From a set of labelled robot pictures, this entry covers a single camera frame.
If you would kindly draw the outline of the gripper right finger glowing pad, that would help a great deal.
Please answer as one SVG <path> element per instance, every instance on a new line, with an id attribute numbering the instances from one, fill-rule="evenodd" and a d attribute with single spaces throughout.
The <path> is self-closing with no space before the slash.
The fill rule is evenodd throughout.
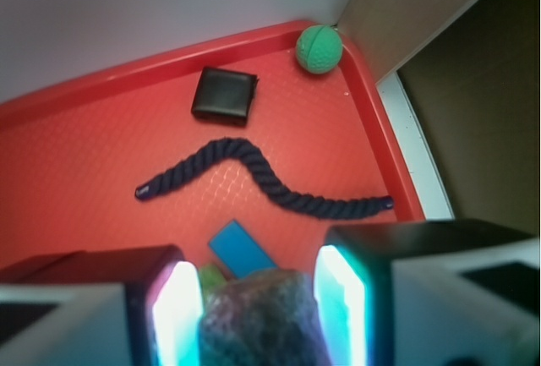
<path id="1" fill-rule="evenodd" d="M 333 226 L 314 296 L 334 365 L 540 362 L 540 242 L 508 227 Z"/>

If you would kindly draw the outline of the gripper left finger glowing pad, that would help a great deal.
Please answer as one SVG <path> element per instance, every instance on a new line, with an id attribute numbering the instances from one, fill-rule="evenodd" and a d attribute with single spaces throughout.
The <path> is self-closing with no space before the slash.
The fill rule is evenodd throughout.
<path id="1" fill-rule="evenodd" d="M 36 255 L 1 271 L 1 362 L 196 365 L 201 315 L 177 246 Z"/>

